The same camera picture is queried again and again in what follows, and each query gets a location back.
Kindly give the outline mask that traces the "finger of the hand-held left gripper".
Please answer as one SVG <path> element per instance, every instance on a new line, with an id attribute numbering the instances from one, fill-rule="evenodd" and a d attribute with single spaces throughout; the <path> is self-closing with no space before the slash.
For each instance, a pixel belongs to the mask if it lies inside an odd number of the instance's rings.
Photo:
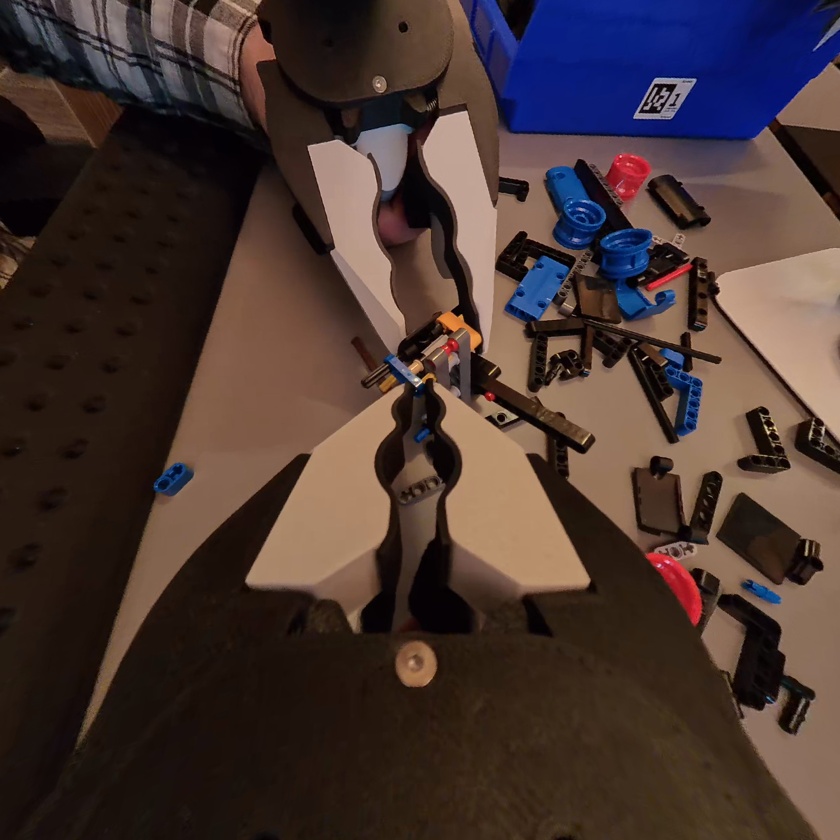
<path id="1" fill-rule="evenodd" d="M 332 237 L 332 262 L 389 351 L 406 336 L 397 306 L 392 258 L 383 246 L 377 211 L 381 184 L 376 164 L 342 142 L 308 147 Z"/>
<path id="2" fill-rule="evenodd" d="M 436 268 L 487 351 L 494 310 L 497 210 L 466 109 L 437 117 L 417 148 L 419 186 L 432 225 Z"/>

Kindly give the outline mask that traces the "toy brick assembly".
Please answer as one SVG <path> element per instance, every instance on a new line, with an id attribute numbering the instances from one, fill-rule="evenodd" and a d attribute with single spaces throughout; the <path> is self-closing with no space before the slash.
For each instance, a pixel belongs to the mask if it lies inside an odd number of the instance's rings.
<path id="1" fill-rule="evenodd" d="M 423 371 L 417 373 L 423 382 L 420 387 L 397 383 L 384 360 L 373 372 L 366 373 L 361 384 L 365 389 L 377 387 L 384 394 L 399 385 L 408 385 L 416 396 L 420 396 L 426 383 L 435 382 L 465 403 L 482 396 L 494 404 L 492 416 L 509 413 L 559 445 L 580 454 L 588 452 L 595 442 L 594 436 L 543 406 L 537 398 L 503 384 L 498 366 L 478 353 L 480 340 L 480 333 L 470 327 L 462 315 L 453 311 L 436 313 L 431 321 L 405 337 L 397 351 L 391 353 L 406 364 L 423 363 Z"/>

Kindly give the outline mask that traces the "person's left forearm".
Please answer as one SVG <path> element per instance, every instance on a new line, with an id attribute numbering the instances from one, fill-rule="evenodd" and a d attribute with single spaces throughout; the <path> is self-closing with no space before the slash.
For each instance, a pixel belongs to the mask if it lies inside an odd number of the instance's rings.
<path id="1" fill-rule="evenodd" d="M 18 73 L 185 116 L 267 146 L 257 65 L 274 51 L 254 1 L 2 1 Z"/>

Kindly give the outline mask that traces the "person's left hand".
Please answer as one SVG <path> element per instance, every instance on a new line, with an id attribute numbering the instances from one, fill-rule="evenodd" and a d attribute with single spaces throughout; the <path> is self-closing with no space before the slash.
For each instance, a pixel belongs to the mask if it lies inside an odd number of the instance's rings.
<path id="1" fill-rule="evenodd" d="M 386 249 L 413 242 L 427 230 L 427 227 L 412 227 L 408 223 L 403 199 L 399 194 L 380 203 L 377 227 L 381 243 Z"/>

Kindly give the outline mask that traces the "blue flat toy panel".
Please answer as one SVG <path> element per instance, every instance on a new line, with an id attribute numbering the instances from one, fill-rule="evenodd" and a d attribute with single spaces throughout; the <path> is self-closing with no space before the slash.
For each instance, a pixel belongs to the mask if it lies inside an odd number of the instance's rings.
<path id="1" fill-rule="evenodd" d="M 540 320 L 570 270 L 564 262 L 541 256 L 519 282 L 505 305 L 505 313 L 525 323 Z"/>

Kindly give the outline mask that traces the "thin dark grey liftarm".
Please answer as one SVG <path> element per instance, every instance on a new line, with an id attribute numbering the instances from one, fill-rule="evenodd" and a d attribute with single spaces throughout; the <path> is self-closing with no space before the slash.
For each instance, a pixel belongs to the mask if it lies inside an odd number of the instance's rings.
<path id="1" fill-rule="evenodd" d="M 401 506 L 410 506 L 445 489 L 445 482 L 437 475 L 432 474 L 414 481 L 412 484 L 396 492 L 396 500 Z"/>

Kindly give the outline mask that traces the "red toy wheel hub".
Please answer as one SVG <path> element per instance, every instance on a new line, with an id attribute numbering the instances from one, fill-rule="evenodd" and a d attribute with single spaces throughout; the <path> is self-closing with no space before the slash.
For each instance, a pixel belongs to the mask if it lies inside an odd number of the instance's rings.
<path id="1" fill-rule="evenodd" d="M 691 625 L 697 627 L 702 615 L 702 599 L 697 583 L 690 573 L 680 562 L 667 554 L 651 552 L 645 557 L 682 605 Z"/>
<path id="2" fill-rule="evenodd" d="M 651 166 L 644 157 L 630 153 L 620 153 L 613 159 L 609 171 L 605 174 L 606 183 L 624 202 L 635 198 L 650 176 Z"/>

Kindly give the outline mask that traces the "blue storage bin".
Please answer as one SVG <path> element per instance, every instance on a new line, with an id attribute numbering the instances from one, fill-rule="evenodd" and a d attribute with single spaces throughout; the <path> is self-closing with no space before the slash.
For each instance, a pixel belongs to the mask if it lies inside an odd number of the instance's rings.
<path id="1" fill-rule="evenodd" d="M 838 2 L 460 2 L 516 133 L 750 140 L 838 57 Z"/>

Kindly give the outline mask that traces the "heap of black blue beams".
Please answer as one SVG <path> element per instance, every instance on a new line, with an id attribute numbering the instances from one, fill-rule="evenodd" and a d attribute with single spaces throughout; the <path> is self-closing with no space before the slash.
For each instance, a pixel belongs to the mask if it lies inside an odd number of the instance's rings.
<path id="1" fill-rule="evenodd" d="M 569 167 L 590 199 L 605 210 L 605 224 L 590 247 L 569 250 L 554 238 L 554 246 L 550 246 L 522 230 L 500 252 L 496 263 L 497 272 L 517 284 L 514 291 L 541 256 L 570 267 L 540 320 L 525 323 L 506 313 L 524 326 L 531 341 L 528 389 L 539 392 L 551 382 L 588 376 L 593 353 L 601 355 L 606 369 L 627 360 L 666 439 L 675 444 L 695 432 L 699 424 L 703 385 L 691 373 L 693 363 L 719 363 L 719 358 L 695 351 L 691 345 L 692 333 L 708 325 L 715 275 L 705 259 L 691 257 L 683 249 L 683 235 L 668 241 L 653 234 L 645 273 L 627 278 L 626 283 L 649 300 L 659 291 L 673 290 L 676 303 L 652 318 L 624 321 L 616 301 L 616 281 L 599 273 L 598 246 L 602 237 L 617 230 L 640 227 L 631 224 L 624 202 L 594 164 L 579 159 Z"/>

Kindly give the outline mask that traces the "blue curved toy panel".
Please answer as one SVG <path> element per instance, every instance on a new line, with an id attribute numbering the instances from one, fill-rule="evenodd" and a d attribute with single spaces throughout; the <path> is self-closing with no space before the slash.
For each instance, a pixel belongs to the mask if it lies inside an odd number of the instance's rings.
<path id="1" fill-rule="evenodd" d="M 653 300 L 649 300 L 637 287 L 628 286 L 626 280 L 616 282 L 615 294 L 623 320 L 628 322 L 652 318 L 676 304 L 676 293 L 673 290 L 659 291 Z"/>

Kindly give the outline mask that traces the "black curved toy panel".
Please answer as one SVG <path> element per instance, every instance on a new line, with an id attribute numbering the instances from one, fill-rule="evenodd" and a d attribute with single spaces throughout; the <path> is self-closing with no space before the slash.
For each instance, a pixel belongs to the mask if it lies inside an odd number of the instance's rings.
<path id="1" fill-rule="evenodd" d="M 671 174 L 650 178 L 647 192 L 680 230 L 702 228 L 711 222 L 705 207 Z"/>

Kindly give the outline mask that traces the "black angled toy beam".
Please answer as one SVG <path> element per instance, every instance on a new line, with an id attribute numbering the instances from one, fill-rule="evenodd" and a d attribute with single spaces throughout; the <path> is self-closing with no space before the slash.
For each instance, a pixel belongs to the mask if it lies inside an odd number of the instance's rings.
<path id="1" fill-rule="evenodd" d="M 805 457 L 839 474 L 839 443 L 821 419 L 811 417 L 796 426 L 794 447 Z"/>
<path id="2" fill-rule="evenodd" d="M 757 453 L 738 459 L 738 467 L 760 475 L 777 475 L 791 468 L 781 435 L 768 408 L 757 406 L 745 413 Z"/>

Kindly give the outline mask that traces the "white book stand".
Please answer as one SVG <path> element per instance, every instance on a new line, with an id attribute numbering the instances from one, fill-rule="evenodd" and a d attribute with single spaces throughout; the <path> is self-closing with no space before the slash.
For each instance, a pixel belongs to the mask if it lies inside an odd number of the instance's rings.
<path id="1" fill-rule="evenodd" d="M 839 248 L 729 271 L 722 312 L 839 437 Z"/>

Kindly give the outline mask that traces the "person's plaid shirt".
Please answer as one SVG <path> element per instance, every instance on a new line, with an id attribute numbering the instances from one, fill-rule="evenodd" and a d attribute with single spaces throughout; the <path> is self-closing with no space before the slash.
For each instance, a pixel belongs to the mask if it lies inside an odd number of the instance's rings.
<path id="1" fill-rule="evenodd" d="M 18 236 L 1 223 L 1 288 L 14 277 L 20 264 L 33 248 L 36 237 Z"/>

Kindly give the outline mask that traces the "black toy bracket frame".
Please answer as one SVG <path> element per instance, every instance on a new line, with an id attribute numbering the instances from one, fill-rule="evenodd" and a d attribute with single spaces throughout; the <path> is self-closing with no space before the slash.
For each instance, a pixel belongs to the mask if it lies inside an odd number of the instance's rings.
<path id="1" fill-rule="evenodd" d="M 740 595 L 725 594 L 718 607 L 739 622 L 744 639 L 731 691 L 740 707 L 762 711 L 785 693 L 779 725 L 787 734 L 798 734 L 816 698 L 812 688 L 785 672 L 785 655 L 780 650 L 781 625 Z"/>

